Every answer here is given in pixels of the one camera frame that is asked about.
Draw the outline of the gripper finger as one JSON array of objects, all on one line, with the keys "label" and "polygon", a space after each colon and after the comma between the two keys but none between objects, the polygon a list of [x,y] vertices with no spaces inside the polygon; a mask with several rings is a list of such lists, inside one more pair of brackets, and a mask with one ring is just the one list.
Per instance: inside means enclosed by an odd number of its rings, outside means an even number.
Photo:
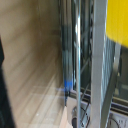
[{"label": "gripper finger", "polygon": [[0,128],[15,128],[15,122],[12,115],[2,70],[3,61],[4,52],[0,38]]}]

